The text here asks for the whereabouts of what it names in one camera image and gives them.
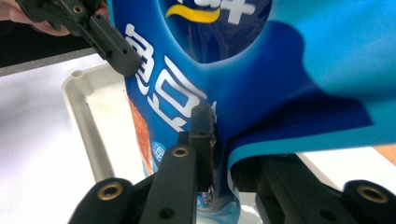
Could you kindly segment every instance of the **yellow logo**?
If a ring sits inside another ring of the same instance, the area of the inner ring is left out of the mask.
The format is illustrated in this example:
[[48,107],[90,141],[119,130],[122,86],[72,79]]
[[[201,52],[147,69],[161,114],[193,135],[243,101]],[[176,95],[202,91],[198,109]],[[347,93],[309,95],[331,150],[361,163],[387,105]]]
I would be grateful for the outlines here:
[[186,7],[184,5],[174,5],[169,7],[166,11],[166,18],[178,15],[186,20],[200,22],[200,23],[212,23],[215,22],[220,16],[220,8],[218,7],[214,11],[198,10]]

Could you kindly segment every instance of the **white surface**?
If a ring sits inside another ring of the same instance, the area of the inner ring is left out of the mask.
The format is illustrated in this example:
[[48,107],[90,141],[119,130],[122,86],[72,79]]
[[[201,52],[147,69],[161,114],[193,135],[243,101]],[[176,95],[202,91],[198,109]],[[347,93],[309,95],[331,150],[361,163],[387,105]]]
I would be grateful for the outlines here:
[[67,223],[94,180],[62,95],[97,55],[0,77],[0,223]]
[[372,147],[299,154],[318,178],[342,190],[349,180],[372,181],[396,194],[396,166]]

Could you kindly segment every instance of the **plastic tray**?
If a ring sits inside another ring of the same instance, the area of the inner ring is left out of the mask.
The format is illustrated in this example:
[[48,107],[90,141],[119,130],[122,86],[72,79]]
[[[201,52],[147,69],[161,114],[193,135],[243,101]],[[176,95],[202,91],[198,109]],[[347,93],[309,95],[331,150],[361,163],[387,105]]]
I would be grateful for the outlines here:
[[145,178],[123,76],[108,64],[76,71],[63,91],[95,180],[116,176],[136,184]]

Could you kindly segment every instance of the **black clamp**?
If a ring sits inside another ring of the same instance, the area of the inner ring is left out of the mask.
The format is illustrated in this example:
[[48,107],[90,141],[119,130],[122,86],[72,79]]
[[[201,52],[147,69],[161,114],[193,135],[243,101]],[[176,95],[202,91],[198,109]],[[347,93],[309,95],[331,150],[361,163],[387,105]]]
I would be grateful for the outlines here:
[[134,76],[141,57],[120,32],[102,15],[94,15],[102,0],[16,0],[32,21],[48,21],[59,31],[66,27],[72,35],[82,36],[118,73]]

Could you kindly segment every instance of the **finger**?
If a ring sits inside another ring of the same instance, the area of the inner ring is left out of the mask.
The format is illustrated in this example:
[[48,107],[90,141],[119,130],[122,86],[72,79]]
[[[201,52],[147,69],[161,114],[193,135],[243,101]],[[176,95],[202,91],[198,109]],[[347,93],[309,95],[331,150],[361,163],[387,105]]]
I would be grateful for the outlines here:
[[47,23],[46,21],[43,22],[32,22],[30,23],[32,24],[36,29],[47,33],[49,35],[57,35],[57,36],[63,36],[63,35],[69,35],[70,32],[64,27],[61,27],[60,31],[56,31],[54,30],[49,23]]
[[49,35],[61,36],[61,35],[70,34],[70,32],[63,26],[61,27],[60,31],[56,31],[50,26],[50,24],[47,21],[33,22],[26,15],[24,15],[21,11],[17,10],[16,8],[12,8],[9,11],[9,17],[12,21],[15,21],[15,22],[31,24],[38,30],[40,30],[44,33],[47,33]]

